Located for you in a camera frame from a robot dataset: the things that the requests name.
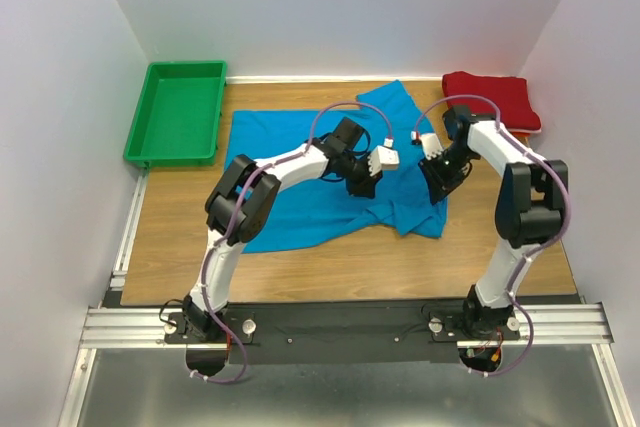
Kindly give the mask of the blue t shirt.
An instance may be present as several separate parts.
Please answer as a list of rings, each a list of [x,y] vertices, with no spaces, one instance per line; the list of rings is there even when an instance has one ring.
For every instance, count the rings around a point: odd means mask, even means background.
[[[261,232],[248,242],[248,253],[318,246],[368,226],[386,225],[400,235],[442,236],[446,202],[433,203],[418,163],[421,147],[410,141],[419,110],[399,81],[357,96],[360,109],[237,111],[232,116],[225,162],[244,154],[281,186]],[[325,141],[345,118],[365,129],[357,151],[368,154],[392,137],[399,165],[384,171],[372,198],[347,191],[346,177],[328,170],[329,158],[308,140]]]

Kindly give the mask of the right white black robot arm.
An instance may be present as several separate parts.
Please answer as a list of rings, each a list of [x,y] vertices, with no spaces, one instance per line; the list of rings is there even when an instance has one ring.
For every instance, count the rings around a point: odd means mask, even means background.
[[[564,235],[570,222],[568,166],[547,160],[510,134],[497,114],[455,106],[443,115],[450,140],[412,131],[432,203],[444,200],[485,160],[501,178],[494,224],[498,243],[485,274],[471,286],[454,326],[469,339],[484,339],[507,325],[518,288],[534,260]]]

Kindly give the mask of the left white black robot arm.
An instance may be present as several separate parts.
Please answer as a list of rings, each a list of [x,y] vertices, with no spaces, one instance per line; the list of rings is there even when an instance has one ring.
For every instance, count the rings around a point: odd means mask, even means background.
[[[225,328],[218,314],[229,300],[230,284],[245,246],[265,227],[279,193],[309,180],[335,175],[349,195],[375,196],[385,170],[399,166],[393,140],[364,153],[355,149],[368,132],[343,118],[330,133],[267,159],[236,156],[205,203],[207,247],[199,276],[182,302],[187,332],[200,342]]]

